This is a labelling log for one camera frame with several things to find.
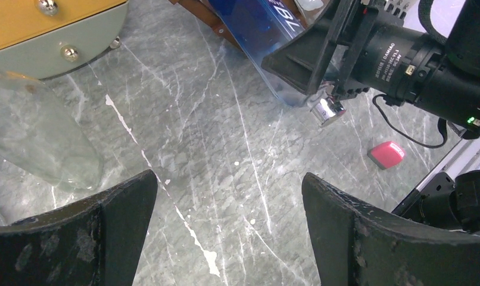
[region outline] clear glass bottle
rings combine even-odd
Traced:
[[[0,157],[66,191],[98,187],[103,159],[53,91],[0,71]]]

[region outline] pink eraser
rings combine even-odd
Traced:
[[[398,144],[388,141],[368,151],[368,157],[385,170],[399,164],[405,157],[405,151]]]

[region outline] metal knob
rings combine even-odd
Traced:
[[[79,59],[79,52],[76,47],[72,45],[66,45],[61,48],[61,56],[65,60],[73,63],[74,61]]]
[[[307,100],[307,105],[310,107],[310,112],[314,114],[320,127],[325,127],[340,116],[345,114],[345,108],[338,101],[328,97],[327,94],[323,96],[313,95]]]
[[[35,0],[35,6],[47,16],[58,14],[58,4],[54,0]]]

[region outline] black strap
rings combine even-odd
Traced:
[[[438,43],[445,45],[447,38],[438,33],[437,30],[431,24],[431,6],[433,6],[433,0],[420,0],[419,2],[419,21],[422,27],[426,29],[426,32]]]
[[[415,144],[419,144],[423,147],[426,147],[426,148],[429,148],[429,149],[437,149],[437,148],[440,148],[442,147],[443,145],[445,145],[445,143],[447,143],[447,138],[448,138],[448,135],[447,135],[447,121],[445,119],[438,119],[438,131],[439,133],[442,135],[442,139],[443,139],[443,142],[441,144],[438,144],[438,145],[426,145],[424,143],[421,143],[415,139],[413,139],[412,137],[406,135],[405,133],[403,133],[402,131],[398,130],[396,127],[394,127],[391,122],[389,122],[389,119],[387,119],[387,116],[385,115],[384,111],[381,109],[381,107],[379,106],[379,104],[377,103],[377,98],[379,97],[382,97],[384,100],[385,100],[385,97],[386,95],[385,94],[379,94],[379,95],[375,95],[373,97],[373,105],[375,105],[375,107],[380,111],[382,117],[384,118],[384,120],[387,122],[387,124],[389,125],[389,127],[391,127],[393,130],[395,130],[396,132],[398,132],[399,134],[401,134],[403,137],[407,138],[408,140],[414,142]]]

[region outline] blue plastic container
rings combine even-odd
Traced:
[[[266,55],[304,31],[290,10],[279,0],[209,0],[209,3],[272,93],[290,106],[303,106],[305,95],[261,68]]]

